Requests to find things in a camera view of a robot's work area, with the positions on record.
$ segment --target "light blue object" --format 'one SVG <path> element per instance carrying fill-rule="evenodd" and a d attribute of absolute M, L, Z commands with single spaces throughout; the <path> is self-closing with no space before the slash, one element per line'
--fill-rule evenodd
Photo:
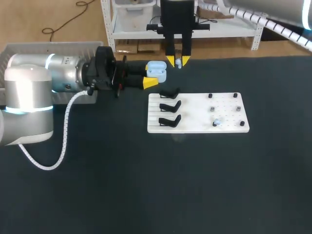
<path fill-rule="evenodd" d="M 147 64 L 147 77 L 158 78 L 159 83 L 163 83 L 167 78 L 167 64 L 164 61 L 149 61 Z"/>
<path fill-rule="evenodd" d="M 8 113 L 12 114 L 17 114 L 17 115 L 22 115 L 24 113 L 33 113 L 33 112 L 38 112 L 38 111 L 48 111 L 52 110 L 53 106 L 48 106 L 48 107 L 42 107 L 42 108 L 32 108 L 32 109 L 21 109 L 21 108 L 11 108 L 11 107 L 6 107 L 5 111 Z"/>
<path fill-rule="evenodd" d="M 220 125 L 221 124 L 221 121 L 219 120 L 219 119 L 215 119 L 215 121 L 214 121 L 214 124 L 216 124 L 216 125 Z"/>
<path fill-rule="evenodd" d="M 181 69 L 181 68 L 182 68 L 182 60 L 181 60 L 181 58 L 177 58 L 177 59 L 175 60 L 175 64 L 177 65 L 177 67 L 178 67 L 179 69 Z"/>
<path fill-rule="evenodd" d="M 150 69 L 163 69 L 166 70 L 167 69 L 167 64 L 164 61 L 149 61 L 147 63 L 148 68 Z"/>

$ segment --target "white bin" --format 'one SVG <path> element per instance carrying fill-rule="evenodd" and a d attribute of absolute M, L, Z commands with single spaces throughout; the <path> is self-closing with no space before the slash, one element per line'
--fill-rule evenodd
<path fill-rule="evenodd" d="M 160 0 L 157 0 L 157 6 L 160 7 Z M 198 0 L 195 0 L 194 13 L 197 13 Z"/>
<path fill-rule="evenodd" d="M 146 31 L 155 4 L 156 0 L 139 0 L 138 4 L 133 4 L 131 0 L 113 0 L 113 6 L 118 10 L 118 20 L 125 32 Z"/>

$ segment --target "black cable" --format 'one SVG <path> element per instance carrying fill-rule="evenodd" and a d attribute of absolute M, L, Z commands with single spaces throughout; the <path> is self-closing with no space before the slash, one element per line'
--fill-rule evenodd
<path fill-rule="evenodd" d="M 154 17 L 151 19 L 150 24 L 152 24 L 153 19 L 155 19 L 155 18 L 157 18 L 157 17 L 160 17 L 160 16 L 154 16 Z"/>
<path fill-rule="evenodd" d="M 200 23 L 205 23 L 205 22 L 218 23 L 218 21 L 216 21 L 215 19 L 203 18 L 203 17 L 201 17 L 201 16 L 199 16 L 199 15 L 197 15 L 197 14 L 194 14 L 194 15 L 198 18 L 198 20 L 199 20 L 199 19 L 204 19 L 204 20 L 205 20 L 205 21 L 200 22 Z"/>
<path fill-rule="evenodd" d="M 52 42 L 52 38 L 54 36 L 54 33 L 56 33 L 58 30 L 60 30 L 62 27 L 64 27 L 65 25 L 67 25 L 69 22 L 73 21 L 74 19 L 78 18 L 79 16 L 81 16 L 83 13 L 85 13 L 88 10 L 88 6 L 89 4 L 93 3 L 95 0 L 92 0 L 90 2 L 85 2 L 85 1 L 78 1 L 76 2 L 76 6 L 85 6 L 85 9 L 83 10 L 83 12 L 81 12 L 80 14 L 76 15 L 75 17 L 71 18 L 70 20 L 68 20 L 65 24 L 63 24 L 61 27 L 59 27 L 57 30 L 54 30 L 53 28 L 44 28 L 42 29 L 42 33 L 43 34 L 51 34 L 50 36 L 50 42 Z"/>
<path fill-rule="evenodd" d="M 160 17 L 160 16 L 154 16 L 153 18 L 151 18 L 150 24 L 152 24 L 153 19 L 158 18 L 158 17 Z"/>

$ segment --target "white pegboard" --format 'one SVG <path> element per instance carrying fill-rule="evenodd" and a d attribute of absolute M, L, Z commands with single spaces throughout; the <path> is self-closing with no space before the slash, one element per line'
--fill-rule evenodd
<path fill-rule="evenodd" d="M 147 131 L 149 133 L 247 133 L 249 124 L 240 93 L 179 94 L 175 99 L 163 98 L 159 94 L 150 94 L 148 103 Z M 176 113 L 161 111 L 161 103 L 181 106 Z M 175 127 L 161 126 L 158 119 L 175 120 L 181 115 L 180 123 Z M 215 119 L 220 125 L 213 126 Z"/>

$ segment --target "wooden floor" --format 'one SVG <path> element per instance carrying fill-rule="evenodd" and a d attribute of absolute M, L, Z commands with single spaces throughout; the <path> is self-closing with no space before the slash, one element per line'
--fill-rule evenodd
<path fill-rule="evenodd" d="M 81 12 L 84 7 L 75 6 L 77 0 L 1 0 L 0 50 L 10 42 L 48 41 L 49 35 L 41 30 L 58 28 Z M 100 0 L 89 5 L 81 17 L 56 32 L 53 41 L 103 41 L 107 45 Z M 192 58 L 217 59 L 234 57 L 266 57 L 310 55 L 289 41 L 262 42 L 258 51 L 251 51 L 243 39 L 205 39 L 194 46 Z M 132 59 L 165 59 L 158 56 L 130 55 Z"/>

